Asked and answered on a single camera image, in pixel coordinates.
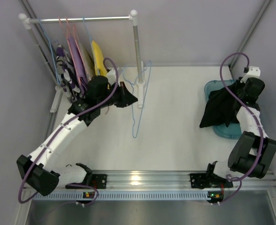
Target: white table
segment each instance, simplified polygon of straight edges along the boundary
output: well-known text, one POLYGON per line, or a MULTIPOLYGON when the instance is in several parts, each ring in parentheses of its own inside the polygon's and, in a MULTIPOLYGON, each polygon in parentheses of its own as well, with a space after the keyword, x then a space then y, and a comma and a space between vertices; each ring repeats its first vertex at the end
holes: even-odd
MULTIPOLYGON (((223 72, 225 80, 231 78, 227 67, 223 72)), ((131 81, 136 74, 135 67, 125 70, 131 81)), ((220 80, 219 67, 153 67, 138 137, 132 137, 131 107, 111 106, 107 115, 102 109, 56 165, 83 163, 92 170, 203 171, 208 163, 226 161, 237 141, 218 137, 211 127, 199 128, 206 104, 204 86, 211 80, 220 80)), ((63 96, 56 126, 69 106, 63 96)), ((137 103, 134 111, 137 128, 137 103)))

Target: clothing rack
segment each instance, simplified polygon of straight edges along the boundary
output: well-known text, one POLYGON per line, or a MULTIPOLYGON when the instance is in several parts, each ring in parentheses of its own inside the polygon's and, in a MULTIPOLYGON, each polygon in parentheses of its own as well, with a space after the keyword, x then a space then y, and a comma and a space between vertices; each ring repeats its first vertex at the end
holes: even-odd
POLYGON ((38 42, 38 39, 35 33, 32 30, 31 24, 36 23, 59 23, 60 21, 63 23, 66 22, 99 22, 99 21, 118 21, 118 20, 130 20, 133 23, 133 30, 134 30, 134 46, 136 51, 136 61, 137 61, 137 70, 138 70, 138 105, 141 107, 143 105, 143 87, 144 87, 144 80, 142 76, 142 62, 141 62, 141 52, 140 52, 140 43, 139 43, 139 36, 138 36, 138 13, 136 10, 132 10, 129 15, 127 16, 112 16, 112 17, 87 17, 87 18, 62 18, 62 19, 37 19, 37 18, 28 18, 26 14, 19 14, 19 19, 22 21, 25 29, 29 32, 31 39, 33 40, 34 44, 38 47, 41 56, 47 65, 47 68, 51 74, 53 81, 56 85, 59 86, 58 82, 55 79, 55 72, 53 71, 45 53, 42 49, 41 45, 38 42))

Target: white wall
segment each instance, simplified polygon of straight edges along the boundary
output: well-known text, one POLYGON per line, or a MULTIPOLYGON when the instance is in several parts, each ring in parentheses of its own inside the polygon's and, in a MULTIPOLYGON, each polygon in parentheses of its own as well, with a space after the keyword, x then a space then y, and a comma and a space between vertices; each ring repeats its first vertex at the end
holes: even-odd
POLYGON ((53 82, 18 20, 17 1, 0 1, 0 225, 11 225, 21 178, 16 160, 33 151, 47 127, 53 82))
MULTIPOLYGON (((245 53, 250 65, 261 68, 261 78, 266 84, 259 98, 261 120, 270 138, 276 140, 276 1, 271 5, 245 53)), ((245 60, 239 60, 235 75, 242 75, 245 60)), ((276 155, 272 168, 276 175, 276 155)))
MULTIPOLYGON (((29 0, 41 18, 93 17, 139 13, 142 59, 153 65, 215 65, 238 48, 263 0, 29 0)), ((87 23, 104 55, 134 65, 133 31, 128 21, 87 23)), ((63 40, 58 24, 44 25, 63 40)), ((88 46, 84 25, 77 25, 88 46)))

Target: cable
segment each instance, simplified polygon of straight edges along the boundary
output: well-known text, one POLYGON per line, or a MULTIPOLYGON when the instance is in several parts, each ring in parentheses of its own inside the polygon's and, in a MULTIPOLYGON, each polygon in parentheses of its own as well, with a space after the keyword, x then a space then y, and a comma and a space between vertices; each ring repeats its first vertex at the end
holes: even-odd
MULTIPOLYGON (((133 116, 133 128, 132 128, 132 134, 133 134, 133 138, 137 138, 138 136, 138 132, 139 132, 139 127, 140 127, 140 122, 141 122, 141 118, 142 118, 142 113, 143 113, 143 108, 144 108, 144 103, 145 103, 145 98, 146 98, 146 95, 147 95, 147 90, 148 90, 148 84, 149 84, 149 80, 150 80, 150 75, 151 75, 151 68, 152 68, 152 62, 149 60, 150 62, 150 69, 149 69, 149 75, 148 75, 148 80, 147 80, 147 86, 146 86, 146 90, 145 90, 145 95, 144 95, 144 99, 143 99, 143 105, 142 105, 142 109, 141 109, 141 113, 140 113, 140 118, 139 118, 139 123, 138 123, 138 128, 137 128, 137 132, 136 134, 134 134, 134 126, 136 124, 136 120, 134 118, 134 106, 132 105, 132 116, 133 116)), ((134 83, 131 83, 129 80, 127 80, 124 76, 124 70, 125 68, 127 67, 124 67, 123 70, 122 70, 122 76, 123 76, 123 79, 128 82, 130 84, 130 86, 132 87, 133 91, 132 91, 132 94, 134 93, 134 85, 136 84, 137 82, 137 78, 138 76, 136 77, 134 83)))
MULTIPOLYGON (((96 188, 94 188, 94 187, 87 186, 87 185, 81 185, 81 184, 68 184, 68 186, 79 187, 79 188, 89 188, 89 189, 92 189, 92 190, 94 190, 96 192, 95 197, 91 201, 89 201, 88 203, 84 204, 84 206, 93 204, 96 201, 96 199, 99 197, 99 191, 96 188)), ((63 202, 62 204, 54 207, 53 209, 51 209, 50 211, 48 211, 47 213, 45 213, 44 216, 42 218, 38 219, 38 220, 36 219, 35 210, 34 209, 32 209, 32 215, 33 215, 33 218, 34 218, 35 222, 39 223, 39 222, 42 222, 43 220, 45 220, 50 214, 52 214, 58 208, 60 208, 60 207, 62 207, 64 205, 73 204, 73 203, 77 204, 77 201, 75 201, 75 202, 74 201, 63 202)))
POLYGON ((48 37, 46 31, 44 30, 44 27, 42 26, 40 18, 38 18, 38 20, 39 20, 39 24, 40 24, 40 26, 42 28, 42 31, 43 31, 43 33, 45 34, 45 37, 48 40, 50 52, 52 54, 53 66, 54 66, 54 69, 55 69, 55 77, 57 78, 58 85, 60 85, 59 76, 58 76, 58 70, 57 70, 57 66, 56 66, 56 63, 55 63, 54 54, 53 54, 53 50, 52 50, 52 43, 51 43, 50 38, 48 37))
MULTIPOLYGON (((86 113, 88 113, 88 112, 90 112, 90 111, 92 111, 92 110, 94 110, 94 109, 100 107, 100 106, 103 105, 106 101, 108 101, 108 100, 113 96, 113 94, 115 93, 115 91, 116 91, 116 89, 117 89, 117 86, 118 86, 119 74, 118 74, 118 70, 117 70, 117 67, 116 67, 115 63, 114 63, 113 60, 111 60, 110 58, 105 58, 105 59, 104 59, 104 66, 105 66, 105 68, 107 68, 107 66, 105 65, 105 61, 107 61, 107 60, 109 60, 109 61, 112 63, 112 65, 113 65, 113 67, 114 67, 114 69, 115 69, 115 71, 116 71, 116 82, 115 82, 115 86, 114 86, 114 88, 113 88, 111 94, 109 94, 109 96, 108 96, 105 100, 103 100, 102 102, 98 103, 97 105, 95 105, 95 106, 93 106, 93 107, 91 107, 91 108, 89 108, 89 109, 87 109, 87 110, 85 110, 85 111, 83 111, 83 112, 81 112, 81 113, 75 115, 75 116, 72 117, 71 119, 69 119, 67 122, 64 123, 64 126, 66 126, 68 123, 70 123, 70 122, 73 121, 74 119, 80 117, 81 115, 84 115, 84 114, 86 114, 86 113)), ((63 129, 64 126, 61 126, 61 127, 58 128, 58 130, 53 134, 53 136, 50 138, 50 140, 49 140, 49 142, 47 143, 46 146, 49 146, 49 145, 52 143, 52 141, 54 140, 54 138, 59 134, 59 132, 63 129)), ((33 197, 35 197, 35 195, 37 194, 37 192, 34 193, 31 197, 29 197, 29 198, 26 199, 26 200, 22 200, 22 199, 21 199, 21 195, 22 195, 22 190, 23 190, 23 188, 24 188, 24 184, 25 184, 25 182, 26 182, 26 180, 27 180, 29 174, 31 173, 33 167, 36 165, 37 161, 38 161, 38 160, 41 158, 41 156, 44 154, 44 152, 46 151, 46 149, 47 149, 47 148, 43 148, 43 149, 42 149, 42 151, 40 152, 40 154, 37 156, 37 158, 33 161, 33 163, 32 163, 32 164, 30 165, 30 167, 28 168, 28 170, 27 170, 27 172, 26 172, 26 174, 25 174, 25 176, 24 176, 24 178, 23 178, 23 180, 22 180, 22 182, 21 182, 21 185, 20 185, 20 188, 19 188, 19 193, 18 193, 18 201, 19 201, 19 203, 21 203, 21 204, 28 202, 28 201, 31 200, 33 197)))
POLYGON ((220 78, 221 78, 221 82, 222 82, 223 86, 225 87, 225 89, 226 89, 226 90, 227 90, 227 91, 228 91, 228 92, 229 92, 229 93, 230 93, 230 94, 231 94, 231 95, 232 95, 232 96, 243 106, 243 107, 245 107, 246 110, 253 116, 253 118, 254 118, 254 120, 255 120, 255 123, 256 123, 256 125, 258 126, 258 129, 259 129, 261 138, 260 138, 260 145, 259 145, 259 148, 258 148, 258 152, 257 152, 257 155, 256 155, 256 157, 255 157, 254 164, 251 166, 251 168, 250 168, 242 177, 231 177, 230 174, 227 174, 227 175, 226 175, 226 179, 227 179, 228 181, 232 181, 232 182, 240 181, 240 185, 239 185, 238 189, 237 189, 232 195, 230 195, 228 198, 224 199, 221 203, 226 202, 228 199, 232 198, 232 197, 233 197, 234 195, 236 195, 236 193, 241 189, 241 187, 242 187, 242 180, 243 180, 244 178, 246 178, 249 174, 251 174, 251 172, 255 169, 256 165, 258 164, 258 162, 259 162, 259 160, 260 160, 261 151, 262 151, 263 142, 264 142, 264 134, 263 134, 263 130, 262 130, 262 128, 261 128, 261 124, 260 124, 258 118, 254 115, 254 113, 251 111, 251 109, 250 109, 246 104, 244 104, 244 102, 242 102, 242 101, 239 99, 239 97, 236 96, 236 95, 227 87, 227 85, 226 85, 226 83, 225 83, 225 81, 224 81, 224 79, 223 79, 222 68, 223 68, 224 64, 226 63, 226 61, 227 61, 230 57, 232 57, 232 56, 234 56, 234 55, 243 55, 243 56, 245 56, 246 59, 247 59, 247 67, 249 67, 249 57, 248 57, 245 53, 243 53, 243 52, 240 52, 240 53, 239 53, 239 52, 235 52, 235 53, 233 53, 233 54, 230 54, 229 56, 227 56, 227 57, 223 60, 223 62, 221 63, 221 66, 220 66, 220 78))

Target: white pipe connector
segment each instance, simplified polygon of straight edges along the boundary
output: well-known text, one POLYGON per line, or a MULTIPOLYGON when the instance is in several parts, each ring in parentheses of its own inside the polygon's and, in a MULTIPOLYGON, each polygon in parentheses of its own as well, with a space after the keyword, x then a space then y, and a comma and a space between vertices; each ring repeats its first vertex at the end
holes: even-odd
POLYGON ((129 19, 133 21, 133 26, 138 26, 138 12, 137 10, 130 11, 129 19))
POLYGON ((30 29, 31 29, 30 19, 27 18, 26 14, 20 13, 20 14, 18 15, 18 17, 19 17, 19 19, 22 21, 22 23, 23 23, 25 29, 30 30, 30 29))

